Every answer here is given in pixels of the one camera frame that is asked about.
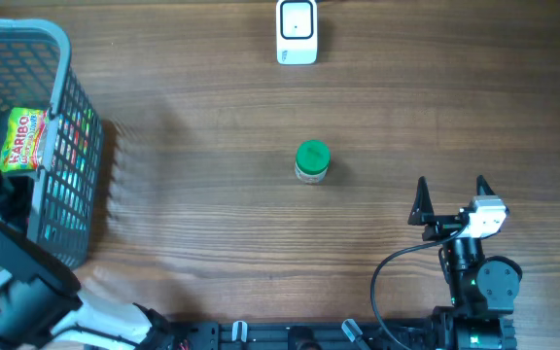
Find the green lid jar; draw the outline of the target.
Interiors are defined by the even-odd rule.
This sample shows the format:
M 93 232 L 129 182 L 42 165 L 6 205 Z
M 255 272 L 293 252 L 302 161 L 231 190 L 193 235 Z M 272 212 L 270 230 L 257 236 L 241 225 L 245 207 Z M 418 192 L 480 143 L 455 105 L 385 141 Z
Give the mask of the green lid jar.
M 330 149 L 324 142 L 305 141 L 296 152 L 296 176 L 306 184 L 320 183 L 327 174 L 331 160 Z

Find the Haribo gummy candy bag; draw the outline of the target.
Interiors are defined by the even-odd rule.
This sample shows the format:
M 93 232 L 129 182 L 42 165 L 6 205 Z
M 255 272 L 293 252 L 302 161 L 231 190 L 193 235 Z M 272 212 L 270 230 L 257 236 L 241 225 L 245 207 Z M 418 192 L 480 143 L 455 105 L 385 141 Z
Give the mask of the Haribo gummy candy bag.
M 47 111 L 23 107 L 12 109 L 0 152 L 2 172 L 34 171 L 42 165 L 49 122 Z

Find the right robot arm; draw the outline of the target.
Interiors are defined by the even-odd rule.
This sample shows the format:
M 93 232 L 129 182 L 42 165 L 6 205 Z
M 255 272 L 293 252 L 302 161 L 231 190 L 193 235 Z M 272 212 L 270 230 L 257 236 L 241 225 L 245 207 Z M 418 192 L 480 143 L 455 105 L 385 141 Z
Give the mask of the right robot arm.
M 522 269 L 509 258 L 487 257 L 482 248 L 484 240 L 501 231 L 508 213 L 504 201 L 479 176 L 468 206 L 453 215 L 437 215 L 427 180 L 418 180 L 408 223 L 423 227 L 422 239 L 439 246 L 438 260 L 451 296 L 449 307 L 438 306 L 429 317 L 428 349 L 517 348 L 509 316 Z

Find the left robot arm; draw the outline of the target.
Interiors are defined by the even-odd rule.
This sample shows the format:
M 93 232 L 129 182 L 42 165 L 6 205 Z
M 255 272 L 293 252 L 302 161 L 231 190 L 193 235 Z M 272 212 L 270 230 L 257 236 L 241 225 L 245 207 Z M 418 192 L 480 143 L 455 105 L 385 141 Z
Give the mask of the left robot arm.
M 0 172 L 0 205 L 13 192 Z M 176 336 L 155 310 L 84 289 L 66 265 L 0 217 L 0 349 L 66 341 L 87 349 L 172 349 Z

